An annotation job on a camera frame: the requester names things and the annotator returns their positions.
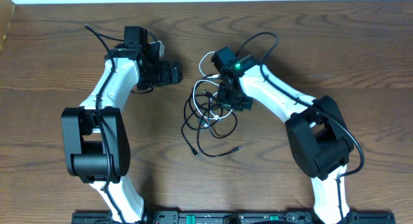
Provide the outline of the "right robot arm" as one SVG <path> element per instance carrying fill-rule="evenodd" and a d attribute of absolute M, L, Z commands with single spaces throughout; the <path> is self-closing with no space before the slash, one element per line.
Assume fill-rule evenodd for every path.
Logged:
<path fill-rule="evenodd" d="M 348 222 L 344 178 L 351 175 L 349 154 L 361 147 L 337 103 L 329 96 L 316 99 L 292 88 L 254 56 L 239 58 L 228 47 L 214 52 L 211 62 L 222 80 L 217 102 L 243 111 L 257 101 L 278 117 L 294 161 L 311 179 L 316 216 L 323 223 Z"/>

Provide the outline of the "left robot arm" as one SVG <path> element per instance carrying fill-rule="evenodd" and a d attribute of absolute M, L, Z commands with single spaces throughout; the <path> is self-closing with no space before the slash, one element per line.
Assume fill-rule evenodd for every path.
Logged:
<path fill-rule="evenodd" d="M 130 145 L 122 111 L 131 93 L 182 81 L 178 62 L 164 60 L 164 45 L 140 26 L 126 26 L 114 48 L 106 47 L 105 69 L 93 92 L 61 114 L 66 169 L 98 191 L 109 210 L 79 211 L 72 223 L 153 223 L 128 170 Z"/>

